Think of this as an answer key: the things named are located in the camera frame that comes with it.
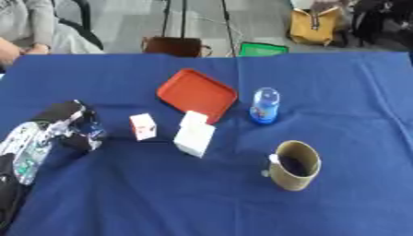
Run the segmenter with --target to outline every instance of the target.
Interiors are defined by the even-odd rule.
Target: coffee
[[[285,156],[278,157],[278,159],[282,167],[288,172],[300,177],[309,175],[304,165],[298,159]]]

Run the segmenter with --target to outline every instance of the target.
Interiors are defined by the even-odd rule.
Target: black chair
[[[100,39],[91,31],[91,22],[90,22],[90,4],[88,0],[71,0],[77,4],[80,9],[80,17],[82,25],[77,24],[76,22],[67,20],[65,18],[59,18],[56,10],[54,9],[54,14],[59,18],[59,23],[65,24],[66,26],[72,27],[75,29],[80,36],[85,38],[87,41],[95,44],[98,48],[103,50],[103,44]]]

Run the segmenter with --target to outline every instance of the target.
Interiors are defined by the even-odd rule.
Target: gray sleeve
[[[24,0],[29,10],[34,43],[52,46],[54,13],[52,0]]]

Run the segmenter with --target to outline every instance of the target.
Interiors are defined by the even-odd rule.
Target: chair
[[[55,0],[51,0],[53,6],[55,6]],[[103,44],[100,39],[91,31],[91,21],[90,21],[90,4],[88,0],[71,0],[77,4],[80,9],[80,17],[82,25],[77,24],[76,22],[67,20],[65,18],[59,18],[56,10],[54,10],[54,15],[59,18],[59,23],[65,24],[66,26],[72,27],[75,29],[80,36],[85,38],[87,41],[95,44],[98,48],[103,50]]]
[[[202,45],[202,41],[199,38],[185,38],[185,28],[186,28],[186,12],[188,6],[188,0],[183,0],[183,12],[182,12],[182,25],[181,25],[181,37],[165,37],[166,29],[168,27],[169,15],[171,12],[171,1],[165,0],[166,6],[163,10],[164,19],[162,24],[161,36],[155,36],[151,38],[146,38],[142,40],[141,48],[144,53],[166,53],[174,56],[180,57],[198,57],[202,56],[202,49],[209,50],[209,56],[212,54],[211,47],[207,45]],[[232,55],[235,56],[235,48],[233,44],[232,33],[230,31],[230,13],[227,10],[227,5],[225,0],[221,0],[222,9],[224,12],[224,18],[227,25],[227,31],[230,38],[230,46],[232,49]]]

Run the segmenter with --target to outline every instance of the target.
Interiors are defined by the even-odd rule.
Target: small white cube
[[[138,141],[157,136],[157,125],[148,113],[132,115],[129,120]]]
[[[182,152],[202,158],[214,132],[215,127],[209,124],[184,126],[173,139],[173,143]]]
[[[198,124],[206,124],[208,116],[199,112],[188,111],[181,120],[180,126],[194,126]]]

